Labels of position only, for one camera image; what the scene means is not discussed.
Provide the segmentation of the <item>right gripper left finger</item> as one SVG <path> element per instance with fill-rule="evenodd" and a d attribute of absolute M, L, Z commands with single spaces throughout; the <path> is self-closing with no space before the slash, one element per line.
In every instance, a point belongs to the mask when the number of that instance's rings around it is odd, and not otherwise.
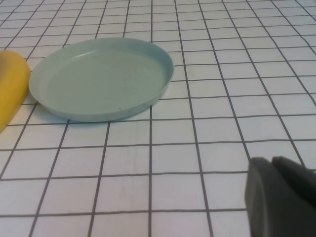
<path fill-rule="evenodd" d="M 252 158 L 249 162 L 245 189 L 245 204 L 253 237 L 314 237 L 290 235 L 280 223 L 283 202 L 289 193 L 286 182 L 265 158 Z"/>

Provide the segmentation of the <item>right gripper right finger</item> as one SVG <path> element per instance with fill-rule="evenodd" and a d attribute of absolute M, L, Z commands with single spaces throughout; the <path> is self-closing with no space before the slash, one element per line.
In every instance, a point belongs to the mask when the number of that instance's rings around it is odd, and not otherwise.
<path fill-rule="evenodd" d="M 280 223 L 290 235 L 316 233 L 316 174 L 285 157 L 274 157 L 277 169 L 289 193 L 283 202 Z"/>

